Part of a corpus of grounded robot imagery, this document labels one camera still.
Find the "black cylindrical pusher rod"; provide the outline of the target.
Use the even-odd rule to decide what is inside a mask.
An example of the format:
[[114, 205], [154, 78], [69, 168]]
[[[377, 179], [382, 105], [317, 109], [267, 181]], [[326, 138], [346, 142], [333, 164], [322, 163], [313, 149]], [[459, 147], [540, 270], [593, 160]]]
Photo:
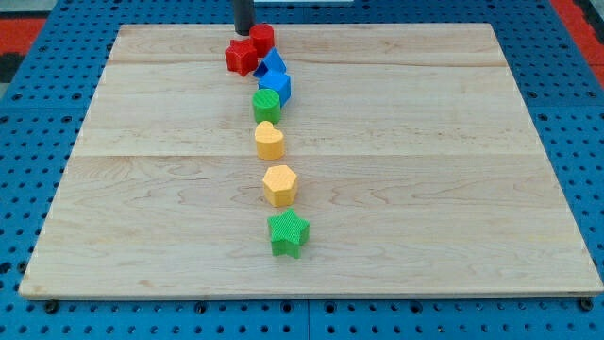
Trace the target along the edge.
[[235, 32], [248, 36], [256, 21], [254, 0], [233, 0], [233, 21]]

